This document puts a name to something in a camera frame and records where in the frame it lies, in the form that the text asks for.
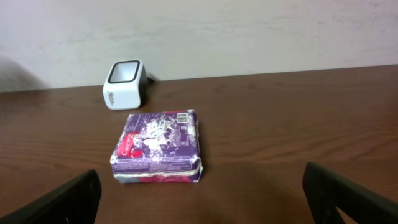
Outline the purple pink pad package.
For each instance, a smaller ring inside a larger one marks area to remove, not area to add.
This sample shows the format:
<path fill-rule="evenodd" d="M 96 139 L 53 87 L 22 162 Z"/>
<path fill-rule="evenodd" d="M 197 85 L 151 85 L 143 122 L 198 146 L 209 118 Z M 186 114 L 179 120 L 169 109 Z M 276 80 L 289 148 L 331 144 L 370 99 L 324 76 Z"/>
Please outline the purple pink pad package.
<path fill-rule="evenodd" d="M 203 164 L 195 110 L 130 114 L 110 164 L 122 184 L 197 183 Z"/>

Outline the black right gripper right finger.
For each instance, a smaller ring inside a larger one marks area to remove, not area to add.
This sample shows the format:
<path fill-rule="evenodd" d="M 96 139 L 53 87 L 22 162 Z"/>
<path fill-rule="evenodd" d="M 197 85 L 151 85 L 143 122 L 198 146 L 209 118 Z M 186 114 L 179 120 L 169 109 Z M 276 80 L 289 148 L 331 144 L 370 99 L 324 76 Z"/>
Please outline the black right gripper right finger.
<path fill-rule="evenodd" d="M 302 187 L 316 224 L 397 223 L 397 204 L 314 162 L 307 163 Z"/>

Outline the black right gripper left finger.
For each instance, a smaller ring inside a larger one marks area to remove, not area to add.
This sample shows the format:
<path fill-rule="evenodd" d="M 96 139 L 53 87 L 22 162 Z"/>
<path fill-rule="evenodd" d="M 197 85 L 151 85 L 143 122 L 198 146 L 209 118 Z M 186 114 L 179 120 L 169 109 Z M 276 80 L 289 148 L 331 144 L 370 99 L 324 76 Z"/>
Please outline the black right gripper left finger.
<path fill-rule="evenodd" d="M 97 172 L 88 170 L 2 217 L 1 224 L 93 224 L 101 193 L 101 182 Z"/>

